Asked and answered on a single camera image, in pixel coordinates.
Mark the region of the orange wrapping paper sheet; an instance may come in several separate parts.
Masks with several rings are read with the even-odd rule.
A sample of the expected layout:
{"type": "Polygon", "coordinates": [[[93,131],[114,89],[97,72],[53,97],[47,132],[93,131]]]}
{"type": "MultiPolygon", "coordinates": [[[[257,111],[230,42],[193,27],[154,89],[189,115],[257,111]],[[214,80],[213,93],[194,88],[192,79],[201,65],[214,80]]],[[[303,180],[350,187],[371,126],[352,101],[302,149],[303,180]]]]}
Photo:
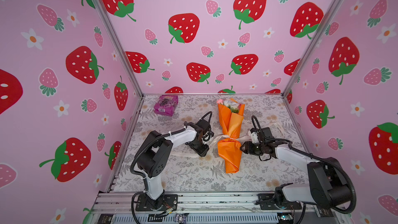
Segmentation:
{"type": "Polygon", "coordinates": [[[218,155],[224,160],[227,174],[239,172],[242,151],[241,144],[236,141],[240,138],[241,126],[244,120],[245,105],[240,104],[239,113],[232,113],[230,108],[217,104],[219,113],[219,123],[222,128],[222,134],[230,138],[221,140],[217,144],[218,155]]]}

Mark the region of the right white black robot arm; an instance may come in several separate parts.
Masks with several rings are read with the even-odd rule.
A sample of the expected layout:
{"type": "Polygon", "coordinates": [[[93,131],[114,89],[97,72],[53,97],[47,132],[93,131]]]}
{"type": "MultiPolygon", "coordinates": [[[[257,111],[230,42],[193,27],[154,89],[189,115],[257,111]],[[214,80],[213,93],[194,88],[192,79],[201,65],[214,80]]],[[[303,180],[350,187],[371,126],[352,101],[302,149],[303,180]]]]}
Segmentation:
{"type": "Polygon", "coordinates": [[[272,198],[259,200],[258,205],[268,204],[283,209],[290,203],[302,202],[342,214],[350,214],[355,210],[357,194],[353,182],[338,160],[301,151],[289,140],[274,138],[269,128],[252,128],[249,136],[250,140],[240,147],[243,153],[258,158],[268,155],[269,160],[282,160],[308,175],[308,183],[278,186],[272,198]]]}

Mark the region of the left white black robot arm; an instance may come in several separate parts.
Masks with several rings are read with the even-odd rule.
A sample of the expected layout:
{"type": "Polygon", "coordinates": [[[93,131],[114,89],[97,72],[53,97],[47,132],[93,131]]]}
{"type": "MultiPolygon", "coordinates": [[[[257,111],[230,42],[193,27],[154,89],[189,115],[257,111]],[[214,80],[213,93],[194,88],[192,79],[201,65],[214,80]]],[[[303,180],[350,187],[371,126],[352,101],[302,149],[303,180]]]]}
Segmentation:
{"type": "Polygon", "coordinates": [[[143,178],[144,199],[154,209],[159,209],[164,201],[165,191],[161,182],[161,173],[165,169],[172,150],[186,145],[194,157],[205,157],[209,151],[207,142],[214,136],[210,120],[201,118],[197,123],[185,122],[183,128],[161,134],[152,131],[138,149],[130,172],[143,178]]]}

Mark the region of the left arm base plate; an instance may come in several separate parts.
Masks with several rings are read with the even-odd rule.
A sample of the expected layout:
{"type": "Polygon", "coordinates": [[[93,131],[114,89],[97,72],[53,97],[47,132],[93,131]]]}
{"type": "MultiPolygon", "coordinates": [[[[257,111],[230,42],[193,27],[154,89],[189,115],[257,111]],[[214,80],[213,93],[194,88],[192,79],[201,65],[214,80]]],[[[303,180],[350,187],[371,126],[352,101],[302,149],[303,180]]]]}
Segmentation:
{"type": "Polygon", "coordinates": [[[151,199],[146,194],[140,194],[136,201],[135,211],[165,211],[170,208],[175,209],[178,203],[178,195],[161,195],[157,200],[151,199]]]}

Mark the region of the white printed ribbon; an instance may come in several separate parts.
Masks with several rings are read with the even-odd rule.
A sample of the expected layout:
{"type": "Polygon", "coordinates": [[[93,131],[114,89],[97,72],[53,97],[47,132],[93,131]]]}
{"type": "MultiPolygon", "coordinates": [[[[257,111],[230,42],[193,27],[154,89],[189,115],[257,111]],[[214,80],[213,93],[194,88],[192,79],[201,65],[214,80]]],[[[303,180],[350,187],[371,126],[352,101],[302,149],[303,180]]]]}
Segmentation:
{"type": "MultiPolygon", "coordinates": [[[[281,135],[282,138],[285,138],[285,130],[282,127],[281,123],[275,122],[275,123],[270,123],[266,126],[267,128],[270,128],[272,134],[278,134],[281,135]]],[[[215,146],[219,141],[225,140],[227,138],[230,138],[228,135],[219,135],[214,137],[210,143],[208,143],[209,146],[209,151],[211,151],[212,147],[215,146]]],[[[248,131],[248,134],[246,136],[243,136],[241,138],[236,139],[241,144],[244,144],[245,142],[258,142],[258,138],[254,138],[254,134],[251,133],[251,131],[248,131]]],[[[170,153],[171,156],[176,156],[176,157],[187,157],[187,158],[200,158],[200,156],[197,153],[187,153],[187,152],[177,152],[177,151],[172,151],[170,153]]]]}

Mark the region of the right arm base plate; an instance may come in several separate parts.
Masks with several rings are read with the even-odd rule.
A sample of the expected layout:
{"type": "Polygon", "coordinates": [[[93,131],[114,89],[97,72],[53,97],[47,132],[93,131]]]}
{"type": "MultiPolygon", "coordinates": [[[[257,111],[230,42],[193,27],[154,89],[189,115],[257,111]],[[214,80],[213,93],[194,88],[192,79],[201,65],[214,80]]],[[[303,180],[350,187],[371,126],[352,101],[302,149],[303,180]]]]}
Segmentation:
{"type": "Polygon", "coordinates": [[[299,202],[286,201],[284,198],[275,196],[275,194],[258,194],[258,200],[255,205],[260,206],[261,210],[301,210],[302,205],[299,202]]]}

